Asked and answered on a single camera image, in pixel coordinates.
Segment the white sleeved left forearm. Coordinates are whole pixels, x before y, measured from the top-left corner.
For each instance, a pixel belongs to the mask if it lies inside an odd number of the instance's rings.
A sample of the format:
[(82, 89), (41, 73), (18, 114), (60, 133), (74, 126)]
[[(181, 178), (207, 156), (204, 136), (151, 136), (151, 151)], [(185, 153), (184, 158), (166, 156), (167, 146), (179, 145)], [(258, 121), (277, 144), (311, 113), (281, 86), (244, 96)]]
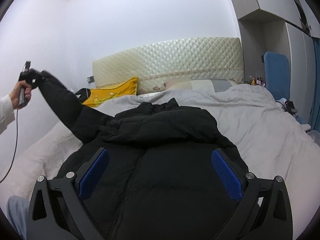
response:
[(14, 108), (9, 95), (0, 99), (0, 134), (15, 120)]

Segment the person's left hand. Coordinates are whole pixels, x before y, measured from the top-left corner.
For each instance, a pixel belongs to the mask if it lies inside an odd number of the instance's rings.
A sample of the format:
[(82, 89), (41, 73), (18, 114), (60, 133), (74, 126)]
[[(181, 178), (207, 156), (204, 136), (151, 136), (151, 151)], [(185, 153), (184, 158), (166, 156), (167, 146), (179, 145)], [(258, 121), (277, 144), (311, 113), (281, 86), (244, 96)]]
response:
[(31, 99), (32, 87), (25, 80), (18, 81), (9, 94), (13, 109), (22, 109)]

